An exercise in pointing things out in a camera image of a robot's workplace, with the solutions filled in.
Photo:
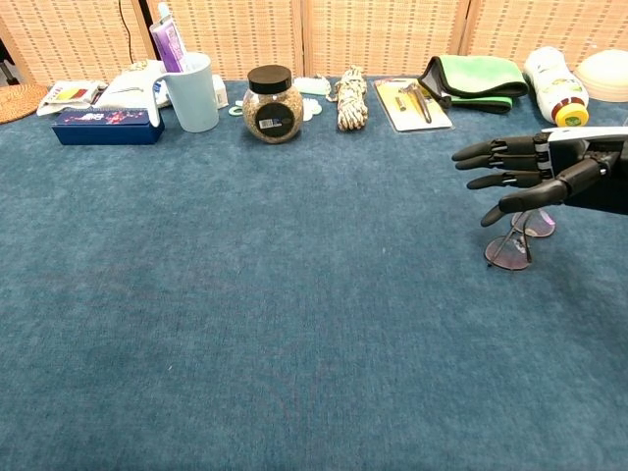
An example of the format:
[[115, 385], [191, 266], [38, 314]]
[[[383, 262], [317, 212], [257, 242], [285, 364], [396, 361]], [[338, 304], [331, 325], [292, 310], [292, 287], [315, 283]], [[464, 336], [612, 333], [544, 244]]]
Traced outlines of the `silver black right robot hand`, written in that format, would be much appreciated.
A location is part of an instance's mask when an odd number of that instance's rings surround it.
[[470, 181], [469, 189], [517, 189], [483, 217], [483, 227], [508, 214], [555, 204], [627, 213], [625, 127], [550, 128], [497, 137], [464, 147], [451, 160], [458, 170], [500, 170]]

